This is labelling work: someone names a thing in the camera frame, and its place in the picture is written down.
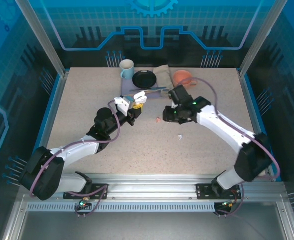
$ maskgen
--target metal bracket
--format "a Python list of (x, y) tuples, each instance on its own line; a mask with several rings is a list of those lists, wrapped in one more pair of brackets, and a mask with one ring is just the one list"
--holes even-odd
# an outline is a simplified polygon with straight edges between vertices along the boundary
[(237, 200), (242, 198), (241, 190), (238, 185), (233, 186), (231, 189), (222, 193), (221, 197), (217, 197), (214, 193), (211, 184), (196, 184), (197, 199), (198, 200)]
[[(107, 185), (107, 184), (93, 184), (91, 186), (91, 191), (90, 192), (92, 193), (92, 192), (102, 188), (105, 185)], [(97, 194), (90, 196), (90, 200), (99, 200), (101, 198), (101, 196), (102, 196), (102, 192), (103, 191), (100, 191)], [(104, 193), (104, 195), (102, 197), (102, 200), (107, 199), (108, 185), (107, 185), (107, 189), (104, 192), (105, 193)], [(70, 194), (68, 192), (64, 192), (62, 198), (65, 199), (65, 200), (81, 200), (81, 199), (83, 199), (83, 197), (81, 197), (81, 196), (75, 196), (75, 195), (72, 195), (72, 194)]]

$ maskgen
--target black bowl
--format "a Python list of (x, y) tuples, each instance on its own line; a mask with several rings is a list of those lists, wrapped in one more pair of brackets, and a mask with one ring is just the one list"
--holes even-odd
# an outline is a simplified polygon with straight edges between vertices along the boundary
[(141, 70), (136, 72), (132, 77), (132, 83), (140, 89), (147, 90), (154, 86), (157, 82), (157, 77), (152, 71)]

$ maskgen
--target yellow object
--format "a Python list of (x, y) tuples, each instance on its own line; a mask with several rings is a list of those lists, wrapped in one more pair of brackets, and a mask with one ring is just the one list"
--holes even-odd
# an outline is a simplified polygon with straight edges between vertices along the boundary
[(141, 109), (141, 110), (143, 110), (142, 108), (143, 108), (143, 103), (141, 103), (141, 104), (137, 104), (137, 105), (134, 105), (132, 108), (133, 109)]

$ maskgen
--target table surface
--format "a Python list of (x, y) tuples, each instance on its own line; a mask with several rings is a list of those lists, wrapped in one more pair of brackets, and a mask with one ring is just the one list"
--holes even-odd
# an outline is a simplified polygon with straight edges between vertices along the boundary
[[(236, 69), (171, 68), (171, 76), (181, 69), (209, 81), (218, 94), (219, 111), (243, 128), (253, 130)], [(189, 88), (188, 92), (194, 98), (202, 96), (214, 101), (213, 93), (204, 83)], [(71, 68), (47, 147), (57, 148), (81, 139), (94, 125), (97, 111), (107, 107), (120, 93), (119, 68)], [(70, 165), (64, 172), (220, 174), (234, 165), (237, 154), (207, 128), (193, 122), (156, 123), (157, 117), (162, 119), (165, 106), (170, 105), (168, 98), (147, 100), (134, 126), (126, 123), (121, 127), (117, 141), (99, 154)]]

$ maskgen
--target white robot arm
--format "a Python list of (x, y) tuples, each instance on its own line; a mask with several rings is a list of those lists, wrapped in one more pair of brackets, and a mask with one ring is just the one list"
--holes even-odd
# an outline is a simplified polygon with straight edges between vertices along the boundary
[[(265, 152), (249, 138), (221, 121), (217, 117), (215, 107), (205, 98), (198, 97), (194, 100), (182, 85), (170, 91), (169, 96), (173, 102), (171, 106), (166, 106), (163, 112), (164, 121), (179, 124), (190, 122), (200, 124), (222, 138), (238, 153), (235, 165), (222, 172), (212, 181), (212, 189), (218, 196), (237, 184), (252, 182), (272, 163)], [(254, 134), (238, 126), (221, 113), (218, 114), (234, 128), (241, 130), (241, 132), (256, 139), (269, 149), (266, 135), (263, 133)]]
[[(114, 102), (120, 126), (125, 123), (133, 126), (135, 119), (141, 115), (146, 101), (144, 91), (133, 98), (116, 97)], [(53, 149), (45, 147), (36, 149), (19, 178), (20, 184), (30, 190), (40, 170), (50, 158), (55, 156), (37, 181), (33, 194), (40, 200), (47, 200), (53, 194), (60, 192), (90, 193), (92, 183), (86, 175), (80, 172), (64, 175), (63, 171), (80, 159), (104, 150), (111, 142), (110, 135), (118, 129), (117, 120), (109, 108), (101, 108), (97, 112), (94, 123), (90, 131), (77, 142)]]

